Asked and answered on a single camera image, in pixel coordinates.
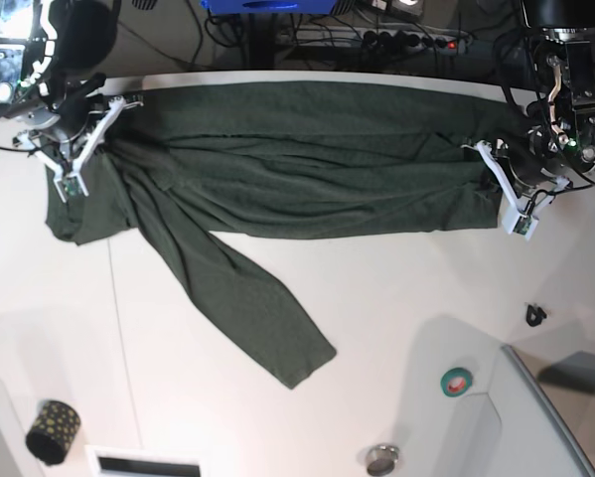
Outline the dark green t-shirt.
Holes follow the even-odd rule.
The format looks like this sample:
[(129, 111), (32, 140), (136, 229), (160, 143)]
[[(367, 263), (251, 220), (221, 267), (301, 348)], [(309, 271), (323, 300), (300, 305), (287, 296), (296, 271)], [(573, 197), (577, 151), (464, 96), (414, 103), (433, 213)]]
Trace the dark green t-shirt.
[(335, 348), (285, 285), (219, 239), (492, 229), (502, 192), (475, 143), (520, 135), (504, 103), (366, 83), (155, 89), (47, 224), (86, 244), (135, 229), (222, 333), (287, 388)]

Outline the small black clip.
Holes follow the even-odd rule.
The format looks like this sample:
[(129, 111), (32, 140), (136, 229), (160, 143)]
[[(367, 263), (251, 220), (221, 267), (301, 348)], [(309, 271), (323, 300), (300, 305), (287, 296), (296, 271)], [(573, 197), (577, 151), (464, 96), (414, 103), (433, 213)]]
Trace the small black clip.
[(531, 328), (542, 325), (548, 318), (549, 312), (536, 303), (526, 305), (524, 322)]

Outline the blue box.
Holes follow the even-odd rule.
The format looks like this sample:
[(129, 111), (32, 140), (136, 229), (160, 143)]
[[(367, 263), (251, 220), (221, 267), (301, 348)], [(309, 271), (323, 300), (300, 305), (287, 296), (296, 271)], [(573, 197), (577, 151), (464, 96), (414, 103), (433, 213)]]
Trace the blue box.
[(202, 0), (201, 6), (215, 15), (229, 14), (329, 14), (336, 0)]

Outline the power strip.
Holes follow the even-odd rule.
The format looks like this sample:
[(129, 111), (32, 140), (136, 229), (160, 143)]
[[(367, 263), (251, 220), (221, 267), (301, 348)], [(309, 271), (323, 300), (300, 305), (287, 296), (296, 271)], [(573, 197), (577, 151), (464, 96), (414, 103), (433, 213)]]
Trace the power strip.
[(280, 33), (282, 44), (294, 43), (306, 47), (365, 48), (383, 47), (392, 53), (416, 53), (427, 51), (430, 54), (447, 56), (463, 55), (474, 38), (466, 32), (447, 31), (425, 32), (419, 29), (366, 29), (333, 28), (309, 25), (300, 27), (295, 33)]

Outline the green tape roll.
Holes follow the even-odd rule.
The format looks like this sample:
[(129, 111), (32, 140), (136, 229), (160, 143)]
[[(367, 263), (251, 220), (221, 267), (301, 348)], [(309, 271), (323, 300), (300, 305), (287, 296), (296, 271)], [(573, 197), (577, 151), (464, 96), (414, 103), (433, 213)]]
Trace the green tape roll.
[(466, 393), (472, 386), (474, 376), (466, 368), (457, 367), (448, 370), (440, 380), (442, 393), (448, 398), (456, 398)]

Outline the black yellow-dotted cup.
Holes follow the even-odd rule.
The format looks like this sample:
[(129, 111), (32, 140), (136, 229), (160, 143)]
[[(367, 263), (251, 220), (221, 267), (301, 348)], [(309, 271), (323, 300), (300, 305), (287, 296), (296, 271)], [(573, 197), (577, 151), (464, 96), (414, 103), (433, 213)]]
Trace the black yellow-dotted cup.
[(66, 460), (80, 426), (74, 408), (59, 400), (46, 400), (26, 434), (26, 447), (45, 465), (60, 465)]

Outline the small metal tin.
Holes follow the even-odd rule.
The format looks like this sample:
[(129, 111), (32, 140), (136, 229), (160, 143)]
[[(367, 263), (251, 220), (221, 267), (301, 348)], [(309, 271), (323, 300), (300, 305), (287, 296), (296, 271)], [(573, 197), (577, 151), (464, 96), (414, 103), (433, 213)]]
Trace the small metal tin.
[(382, 443), (371, 447), (365, 458), (366, 471), (371, 477), (383, 477), (391, 474), (399, 460), (399, 448)]

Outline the white slotted tray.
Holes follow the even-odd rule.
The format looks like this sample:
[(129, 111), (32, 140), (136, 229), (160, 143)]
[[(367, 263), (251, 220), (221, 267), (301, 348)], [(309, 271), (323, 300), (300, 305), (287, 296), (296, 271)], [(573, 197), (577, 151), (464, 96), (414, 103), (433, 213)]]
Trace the white slotted tray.
[(84, 450), (93, 476), (201, 477), (210, 475), (209, 467), (194, 457), (94, 445), (87, 445)]

